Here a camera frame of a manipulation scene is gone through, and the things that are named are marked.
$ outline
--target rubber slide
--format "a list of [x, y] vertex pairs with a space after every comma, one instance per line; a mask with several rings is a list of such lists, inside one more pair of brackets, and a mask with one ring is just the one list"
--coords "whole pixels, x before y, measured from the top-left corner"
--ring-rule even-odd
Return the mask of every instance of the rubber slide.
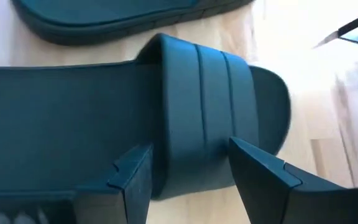
[[12, 0], [41, 38], [62, 45], [95, 44], [156, 27], [237, 9], [251, 0]]
[[163, 34], [133, 61], [0, 67], [0, 194], [76, 189], [145, 144], [154, 199], [220, 189], [231, 136], [276, 154], [289, 123], [276, 74]]

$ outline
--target dark teal slide sandal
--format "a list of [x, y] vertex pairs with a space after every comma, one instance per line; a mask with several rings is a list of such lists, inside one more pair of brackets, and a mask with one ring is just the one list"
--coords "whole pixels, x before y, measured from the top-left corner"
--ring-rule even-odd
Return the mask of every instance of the dark teal slide sandal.
[[289, 123], [276, 74], [167, 35], [128, 62], [0, 68], [0, 212], [139, 223], [150, 197], [234, 185], [231, 136], [276, 154]]
[[95, 44], [237, 9], [251, 0], [12, 0], [27, 26], [62, 45]]

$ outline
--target wooden floor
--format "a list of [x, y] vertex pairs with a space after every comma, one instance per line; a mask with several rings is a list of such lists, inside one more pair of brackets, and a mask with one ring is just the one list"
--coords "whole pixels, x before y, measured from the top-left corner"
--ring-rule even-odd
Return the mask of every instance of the wooden floor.
[[[158, 32], [232, 52], [277, 72], [292, 102], [279, 157], [345, 187], [358, 187], [358, 45], [323, 37], [358, 16], [345, 0], [256, 0], [225, 15], [90, 47], [62, 47], [31, 34], [0, 0], [0, 66], [75, 65], [134, 58]], [[249, 223], [235, 187], [152, 202], [149, 224]]]

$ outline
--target light wood surface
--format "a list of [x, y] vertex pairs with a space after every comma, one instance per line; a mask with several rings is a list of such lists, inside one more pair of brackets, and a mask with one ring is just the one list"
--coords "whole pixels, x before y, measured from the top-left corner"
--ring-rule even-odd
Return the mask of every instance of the light wood surface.
[[[358, 16], [358, 3], [256, 0], [224, 15], [86, 47], [46, 43], [0, 0], [0, 66], [76, 65], [134, 58], [158, 32], [224, 50], [277, 72], [291, 94], [279, 157], [345, 187], [358, 186], [358, 45], [323, 37]], [[152, 202], [149, 224], [249, 223], [235, 187]]]

